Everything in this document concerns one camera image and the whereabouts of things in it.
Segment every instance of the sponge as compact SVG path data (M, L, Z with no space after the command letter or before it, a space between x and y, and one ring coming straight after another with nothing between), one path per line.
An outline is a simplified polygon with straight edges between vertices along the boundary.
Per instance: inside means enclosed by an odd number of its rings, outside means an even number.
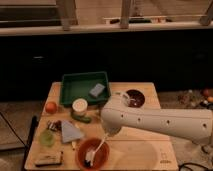
M92 88L89 94L95 98L97 98L105 89L105 86L97 83L94 88Z

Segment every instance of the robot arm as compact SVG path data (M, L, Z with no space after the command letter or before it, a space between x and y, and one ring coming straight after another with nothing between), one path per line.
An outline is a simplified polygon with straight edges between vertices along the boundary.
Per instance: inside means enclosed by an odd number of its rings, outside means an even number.
M131 108L127 99L115 94L103 107L102 126L109 135L127 126L213 144L211 110Z

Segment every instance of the brown bowl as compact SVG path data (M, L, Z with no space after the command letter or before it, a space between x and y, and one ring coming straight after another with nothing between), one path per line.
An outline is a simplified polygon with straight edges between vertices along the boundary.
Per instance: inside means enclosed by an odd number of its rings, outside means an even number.
M139 108L145 103L145 96L138 90L128 90L126 92L130 97L129 107Z
M86 152L91 148L96 149L98 145L100 144L100 142L101 142L101 139L99 138L88 138L79 143L79 146L76 149L75 160L78 167L81 170L84 170L84 171L100 170L100 168L103 167L103 165L106 163L109 156L109 146L105 142L101 146L101 148L97 151L94 158L93 166L87 166L85 164Z

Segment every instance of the green plastic tray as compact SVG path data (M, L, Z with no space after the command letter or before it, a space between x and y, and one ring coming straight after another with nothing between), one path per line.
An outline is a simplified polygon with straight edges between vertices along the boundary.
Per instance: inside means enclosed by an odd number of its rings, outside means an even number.
M100 83L105 86L104 91L94 98L89 91ZM63 75L60 104L70 107L74 100L84 98L89 105L105 103L110 97L110 89L106 72L88 72Z

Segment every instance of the wire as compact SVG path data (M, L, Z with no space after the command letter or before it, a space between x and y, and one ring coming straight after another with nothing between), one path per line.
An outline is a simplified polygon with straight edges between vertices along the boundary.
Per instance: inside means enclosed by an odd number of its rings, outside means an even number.
M205 154L209 154L209 152L205 149L208 145L203 145L201 146L201 150L202 152L204 152Z
M8 120L4 117L4 115L0 112L1 117L4 119L4 121L7 123L7 125L10 127L10 129L12 130L12 132L15 134L15 136L19 139L19 141L24 145L24 147L26 148L27 145L24 143L24 141L18 136L18 134L16 133L16 131L13 129L13 127L11 126L11 124L8 122Z
M201 164L191 163L191 162L181 164L181 165L179 166L179 171L181 171L182 168L187 168L187 169L189 169L190 171L193 171L193 169L190 168L190 167L188 167L187 165L197 166L197 167L203 168L204 171L213 171L213 169L209 169L209 168L207 168L207 167L205 167L205 166L203 166L203 165L201 165Z

